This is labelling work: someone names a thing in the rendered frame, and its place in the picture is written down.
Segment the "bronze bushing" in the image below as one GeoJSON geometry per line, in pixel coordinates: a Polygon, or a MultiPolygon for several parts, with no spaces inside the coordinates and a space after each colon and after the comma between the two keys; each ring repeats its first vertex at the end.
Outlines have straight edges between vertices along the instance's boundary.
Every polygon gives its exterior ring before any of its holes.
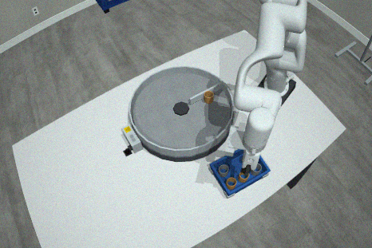
{"type": "Polygon", "coordinates": [[[232,190],[232,189],[234,189],[234,188],[235,188],[235,185],[234,185],[234,186],[229,186],[229,185],[228,185],[228,182],[233,182],[233,183],[236,185],[236,183],[237,183],[236,179],[231,177],[231,178],[229,178],[229,179],[227,180],[227,182],[226,182],[226,186],[227,186],[228,190],[232,190]]]}
{"type": "Polygon", "coordinates": [[[210,104],[213,102],[213,92],[212,91],[207,91],[204,93],[204,102],[207,104],[210,104]],[[207,98],[207,97],[212,97],[212,98],[207,98]]]}
{"type": "Polygon", "coordinates": [[[249,174],[248,174],[248,176],[247,176],[246,179],[241,178],[241,177],[240,177],[241,175],[244,175],[244,174],[243,174],[242,172],[240,172],[238,180],[239,180],[241,183],[245,183],[245,182],[247,182],[247,179],[248,179],[248,177],[249,177],[249,174]]]}

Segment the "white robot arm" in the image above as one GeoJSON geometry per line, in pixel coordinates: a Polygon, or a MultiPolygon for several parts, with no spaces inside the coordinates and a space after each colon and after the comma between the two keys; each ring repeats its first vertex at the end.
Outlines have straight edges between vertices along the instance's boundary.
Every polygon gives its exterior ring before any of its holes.
{"type": "Polygon", "coordinates": [[[300,73],[304,66],[307,0],[259,1],[262,6],[255,51],[239,67],[233,98],[235,107],[249,115],[245,132],[231,125],[225,151],[228,156],[233,156],[235,149],[247,149],[255,155],[265,148],[282,104],[281,96],[287,93],[288,82],[294,78],[287,77],[287,71],[300,73]],[[249,69],[261,61],[268,77],[264,88],[246,85],[249,69]]]}

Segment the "blue crate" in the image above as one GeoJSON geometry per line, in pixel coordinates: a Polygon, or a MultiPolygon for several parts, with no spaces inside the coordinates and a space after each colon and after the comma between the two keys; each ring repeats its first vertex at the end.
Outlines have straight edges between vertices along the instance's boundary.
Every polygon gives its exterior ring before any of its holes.
{"type": "Polygon", "coordinates": [[[238,149],[234,152],[233,156],[225,156],[221,159],[218,159],[217,161],[213,163],[210,163],[210,167],[212,169],[213,175],[216,177],[218,183],[220,184],[222,189],[227,193],[228,196],[234,193],[236,194],[239,191],[242,191],[244,188],[262,179],[262,177],[265,176],[269,172],[269,167],[266,165],[263,158],[260,156],[259,162],[258,162],[262,166],[260,173],[258,175],[252,175],[250,172],[247,182],[241,183],[238,180],[238,177],[239,177],[240,170],[242,168],[242,157],[243,157],[243,150],[238,149]],[[218,174],[218,170],[219,170],[219,167],[223,164],[229,167],[228,175],[225,177],[220,177],[220,175],[218,174]],[[237,181],[235,188],[234,188],[235,190],[234,189],[228,190],[226,186],[226,182],[230,177],[235,178],[237,181]]]}

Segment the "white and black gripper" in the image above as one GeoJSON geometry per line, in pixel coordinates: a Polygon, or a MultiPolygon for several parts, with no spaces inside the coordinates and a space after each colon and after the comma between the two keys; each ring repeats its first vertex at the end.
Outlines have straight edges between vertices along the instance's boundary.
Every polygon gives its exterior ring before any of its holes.
{"type": "MultiPolygon", "coordinates": [[[[246,148],[245,148],[246,149],[246,148]]],[[[248,176],[248,173],[250,173],[249,170],[255,170],[256,166],[259,162],[261,152],[257,152],[255,155],[251,155],[251,153],[246,149],[243,152],[243,162],[242,162],[242,170],[241,172],[244,174],[244,176],[248,176]],[[252,159],[253,158],[253,159],[252,159]]]]}

